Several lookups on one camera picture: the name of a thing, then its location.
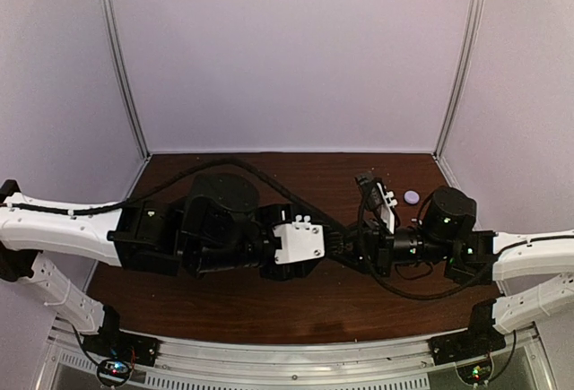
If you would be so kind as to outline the lavender charging case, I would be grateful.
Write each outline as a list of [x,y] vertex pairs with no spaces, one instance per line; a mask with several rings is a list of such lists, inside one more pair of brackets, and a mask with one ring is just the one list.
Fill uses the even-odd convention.
[[421,197],[416,191],[407,190],[404,192],[404,201],[409,205],[416,205],[421,201]]

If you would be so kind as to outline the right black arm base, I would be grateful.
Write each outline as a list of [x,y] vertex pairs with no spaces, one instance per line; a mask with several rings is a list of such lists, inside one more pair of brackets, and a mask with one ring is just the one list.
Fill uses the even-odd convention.
[[484,356],[506,347],[504,334],[494,328],[494,304],[495,299],[489,299],[474,305],[465,330],[429,339],[431,356],[436,366]]

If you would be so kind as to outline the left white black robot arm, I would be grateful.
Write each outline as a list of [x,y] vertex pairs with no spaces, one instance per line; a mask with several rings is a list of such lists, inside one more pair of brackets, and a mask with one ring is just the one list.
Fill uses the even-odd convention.
[[84,295],[50,253],[84,256],[143,273],[194,276],[256,268],[278,281],[307,275],[326,256],[323,225],[307,207],[261,206],[255,186],[230,173],[195,177],[172,203],[142,200],[82,208],[35,200],[16,181],[1,187],[1,277],[28,286],[111,358],[129,340],[116,310]]

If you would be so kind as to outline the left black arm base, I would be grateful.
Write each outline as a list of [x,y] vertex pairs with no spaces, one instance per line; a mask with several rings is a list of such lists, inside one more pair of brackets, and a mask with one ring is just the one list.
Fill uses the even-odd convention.
[[103,313],[103,321],[97,333],[83,337],[83,348],[105,358],[153,367],[160,341],[151,336],[122,331],[119,313],[111,306],[104,305]]

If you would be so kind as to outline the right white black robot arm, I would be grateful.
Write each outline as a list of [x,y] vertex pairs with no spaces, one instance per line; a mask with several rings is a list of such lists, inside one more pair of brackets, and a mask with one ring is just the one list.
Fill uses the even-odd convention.
[[[477,304],[460,335],[465,354],[480,354],[494,332],[510,334],[539,319],[573,308],[573,233],[570,230],[510,234],[476,230],[476,201],[441,186],[423,202],[414,222],[396,221],[395,198],[377,179],[359,181],[357,221],[343,237],[347,266],[369,275],[381,288],[416,301],[454,296],[477,285],[496,284],[500,297]],[[455,288],[415,294],[387,282],[404,266],[445,265]]]

